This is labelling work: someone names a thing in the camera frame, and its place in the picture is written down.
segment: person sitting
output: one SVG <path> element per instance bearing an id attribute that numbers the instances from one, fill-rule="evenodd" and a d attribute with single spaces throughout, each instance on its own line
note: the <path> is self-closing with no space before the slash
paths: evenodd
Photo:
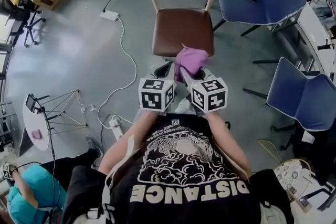
<path id="1" fill-rule="evenodd" d="M 218 112 L 143 111 L 98 170 L 73 170 L 61 223 L 105 221 L 292 224 L 293 216 L 273 170 L 252 175 Z"/>
<path id="2" fill-rule="evenodd" d="M 75 158 L 32 165 L 21 175 L 10 165 L 15 185 L 6 196 L 7 211 L 0 210 L 0 223 L 42 224 L 51 209 L 63 208 L 72 170 L 78 165 L 90 167 L 103 155 L 93 138 L 86 136 L 86 141 L 89 150 Z"/>

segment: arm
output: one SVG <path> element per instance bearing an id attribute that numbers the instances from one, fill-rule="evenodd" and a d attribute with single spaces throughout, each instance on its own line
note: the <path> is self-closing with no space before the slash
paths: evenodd
<path id="1" fill-rule="evenodd" d="M 20 193 L 22 197 L 33 207 L 38 208 L 38 202 L 34 196 L 34 193 L 28 186 L 28 184 L 24 181 L 24 179 L 21 177 L 21 175 L 17 172 L 14 171 L 12 172 L 12 177 L 15 180 L 15 183 L 20 190 Z"/>
<path id="2" fill-rule="evenodd" d="M 116 165 L 124 158 L 127 151 L 128 138 L 132 134 L 134 135 L 134 149 L 137 150 L 138 148 L 140 148 L 145 136 L 152 127 L 157 116 L 157 112 L 142 112 L 140 118 L 136 122 L 134 122 L 134 124 L 127 130 L 127 132 L 117 142 L 115 142 L 109 148 L 109 150 L 107 150 L 104 158 L 100 163 L 98 171 L 107 175 L 114 167 L 114 165 Z"/>
<path id="3" fill-rule="evenodd" d="M 247 176 L 251 176 L 252 170 L 247 157 L 232 137 L 220 114 L 218 112 L 211 112 L 206 114 L 206 118 L 218 147 L 237 163 L 247 173 Z"/>

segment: white round table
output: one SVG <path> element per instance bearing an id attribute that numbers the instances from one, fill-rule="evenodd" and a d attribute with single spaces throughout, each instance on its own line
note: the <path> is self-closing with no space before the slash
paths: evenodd
<path id="1" fill-rule="evenodd" d="M 41 151 L 46 151 L 49 147 L 49 123 L 46 118 L 45 112 L 37 114 L 37 111 L 32 112 L 26 106 L 28 96 L 24 99 L 23 107 L 22 107 L 22 114 L 23 114 L 23 121 L 25 123 L 25 128 L 27 130 L 28 136 L 32 143 Z M 39 108 L 40 105 L 38 103 L 35 104 L 36 108 Z M 33 138 L 32 132 L 40 130 L 41 139 Z"/>

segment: floor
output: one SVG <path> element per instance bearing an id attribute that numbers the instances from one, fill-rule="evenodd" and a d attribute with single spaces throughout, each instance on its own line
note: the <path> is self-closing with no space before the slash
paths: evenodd
<path id="1" fill-rule="evenodd" d="M 25 96 L 50 94 L 52 97 L 79 89 L 84 104 L 99 106 L 114 89 L 128 84 L 134 76 L 134 66 L 122 53 L 119 22 L 99 17 L 108 0 L 61 0 L 55 12 L 44 12 L 47 22 L 36 31 L 41 44 L 24 48 L 22 40 L 16 45 L 9 64 L 5 98 L 13 100 L 18 120 L 23 126 L 22 105 Z M 163 7 L 203 7 L 206 0 L 158 0 Z M 113 0 L 108 8 L 118 12 L 124 23 L 124 48 L 138 65 L 138 78 L 129 88 L 117 92 L 103 107 L 103 120 L 109 113 L 117 113 L 132 120 L 138 110 L 139 79 L 160 61 L 152 55 L 151 43 L 155 11 L 151 0 Z M 213 23 L 220 18 L 218 1 L 211 9 Z M 226 23 L 215 33 L 215 55 L 207 67 L 222 77 L 229 88 L 228 106 L 221 111 L 232 124 L 232 134 L 246 152 L 253 171 L 274 168 L 274 160 L 257 142 L 268 139 L 279 147 L 290 132 L 272 133 L 270 126 L 291 123 L 279 112 L 267 107 L 265 101 L 242 92 L 242 87 L 268 92 L 276 65 L 253 65 L 257 59 L 285 56 L 286 51 L 267 28 L 259 28 L 242 38 L 248 28 L 244 24 Z M 71 113 L 80 119 L 77 103 L 71 104 Z M 83 153 L 87 150 L 85 136 L 100 141 L 101 125 L 96 112 L 86 114 L 88 128 L 53 136 L 57 158 Z M 122 122 L 124 131 L 130 126 Z M 115 142 L 110 130 L 103 132 L 104 147 Z M 50 161 L 51 150 L 29 150 L 20 163 Z M 290 158 L 291 150 L 281 152 L 282 159 Z"/>

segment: wooden chair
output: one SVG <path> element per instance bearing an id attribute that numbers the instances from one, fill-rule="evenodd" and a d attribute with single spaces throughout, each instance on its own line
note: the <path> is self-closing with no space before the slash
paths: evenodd
<path id="1" fill-rule="evenodd" d="M 214 54 L 214 34 L 208 10 L 213 0 L 208 0 L 205 9 L 163 8 L 156 10 L 153 35 L 153 53 L 163 57 L 175 57 L 183 45 Z"/>

